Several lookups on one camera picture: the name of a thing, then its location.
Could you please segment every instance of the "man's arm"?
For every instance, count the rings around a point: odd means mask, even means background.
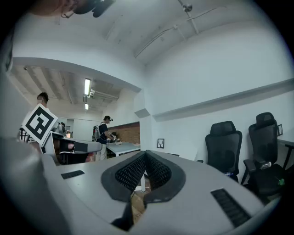
[[[114,141],[114,138],[108,133],[108,131],[106,130],[106,131],[104,131],[104,134],[105,134],[105,136],[106,137],[108,137],[108,138],[110,138],[111,140],[113,140]]]

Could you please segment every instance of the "person's hair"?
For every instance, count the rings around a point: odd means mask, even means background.
[[[110,120],[110,117],[109,116],[105,116],[103,120],[105,121],[106,119],[109,119]]]
[[[46,102],[46,103],[48,103],[48,94],[46,93],[46,92],[42,92],[40,95],[38,95],[37,96],[37,99],[39,98],[39,97],[42,97],[43,98],[43,100]]]

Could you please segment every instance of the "green object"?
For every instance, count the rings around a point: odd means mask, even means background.
[[[280,186],[285,185],[285,180],[284,179],[280,179],[278,185],[280,185]]]

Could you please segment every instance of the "black t-shirt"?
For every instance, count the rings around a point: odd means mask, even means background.
[[[105,145],[107,144],[107,141],[106,141],[107,137],[104,134],[104,131],[108,131],[106,124],[102,124],[99,126],[100,138],[97,140],[97,142]]]

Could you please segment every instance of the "person with backpack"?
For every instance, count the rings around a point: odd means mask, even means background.
[[[106,154],[106,144],[107,144],[107,138],[110,138],[111,140],[115,141],[115,138],[113,138],[109,133],[108,133],[108,128],[107,125],[113,121],[109,116],[105,116],[103,119],[103,122],[100,123],[100,125],[96,129],[96,141],[102,144],[102,149],[97,152],[96,155],[96,161],[104,160],[107,158]]]

